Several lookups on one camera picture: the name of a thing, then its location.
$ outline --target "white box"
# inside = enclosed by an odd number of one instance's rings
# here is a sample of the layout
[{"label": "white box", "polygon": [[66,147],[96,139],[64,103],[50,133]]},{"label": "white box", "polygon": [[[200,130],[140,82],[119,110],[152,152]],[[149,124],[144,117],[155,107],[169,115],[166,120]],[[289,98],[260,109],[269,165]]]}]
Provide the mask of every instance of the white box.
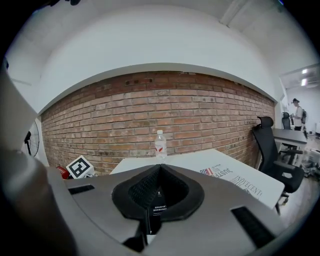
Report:
[{"label": "white box", "polygon": [[76,160],[69,163],[66,169],[74,179],[81,179],[87,174],[95,175],[94,166],[83,155],[80,155]]}]

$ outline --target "black slot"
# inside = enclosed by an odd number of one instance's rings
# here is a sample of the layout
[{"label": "black slot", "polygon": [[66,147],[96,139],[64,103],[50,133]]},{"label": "black slot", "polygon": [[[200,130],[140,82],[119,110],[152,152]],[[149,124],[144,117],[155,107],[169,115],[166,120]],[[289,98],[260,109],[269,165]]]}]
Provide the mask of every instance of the black slot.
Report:
[{"label": "black slot", "polygon": [[232,209],[231,212],[257,248],[265,246],[275,238],[246,207]]},{"label": "black slot", "polygon": [[89,184],[89,185],[72,187],[72,188],[69,188],[68,190],[71,195],[75,195],[75,194],[79,194],[79,193],[86,192],[89,190],[93,190],[94,188],[95,188],[94,186]]}]

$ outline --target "ceiling light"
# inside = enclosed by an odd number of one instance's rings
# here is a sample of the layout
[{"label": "ceiling light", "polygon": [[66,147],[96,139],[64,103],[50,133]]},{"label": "ceiling light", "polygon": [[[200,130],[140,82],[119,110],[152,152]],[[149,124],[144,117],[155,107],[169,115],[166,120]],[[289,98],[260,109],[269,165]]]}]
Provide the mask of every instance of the ceiling light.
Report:
[{"label": "ceiling light", "polygon": [[302,79],[301,86],[305,86],[307,84],[307,79]]}]

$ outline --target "red object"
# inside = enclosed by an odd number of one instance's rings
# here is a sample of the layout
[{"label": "red object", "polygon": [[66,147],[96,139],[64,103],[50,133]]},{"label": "red object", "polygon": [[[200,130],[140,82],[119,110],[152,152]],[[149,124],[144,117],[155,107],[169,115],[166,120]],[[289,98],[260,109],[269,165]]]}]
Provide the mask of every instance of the red object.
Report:
[{"label": "red object", "polygon": [[68,172],[65,168],[63,168],[63,167],[61,167],[61,166],[57,166],[56,168],[57,168],[58,170],[60,170],[61,176],[62,176],[62,178],[63,178],[64,180],[68,179],[68,177],[69,177],[69,172]]}]

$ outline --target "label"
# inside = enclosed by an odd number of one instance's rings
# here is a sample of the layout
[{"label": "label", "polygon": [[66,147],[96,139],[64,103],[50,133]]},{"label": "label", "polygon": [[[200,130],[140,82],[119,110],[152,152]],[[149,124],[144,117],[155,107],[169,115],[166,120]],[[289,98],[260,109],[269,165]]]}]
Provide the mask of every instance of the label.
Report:
[{"label": "label", "polygon": [[160,228],[160,215],[163,211],[167,209],[166,199],[164,196],[164,192],[159,187],[156,192],[156,196],[154,197],[150,208],[148,209],[149,216],[149,233],[155,234]]},{"label": "label", "polygon": [[155,151],[162,153],[165,152],[167,150],[167,146],[166,146],[166,142],[165,141],[156,141],[154,143],[155,145]]}]

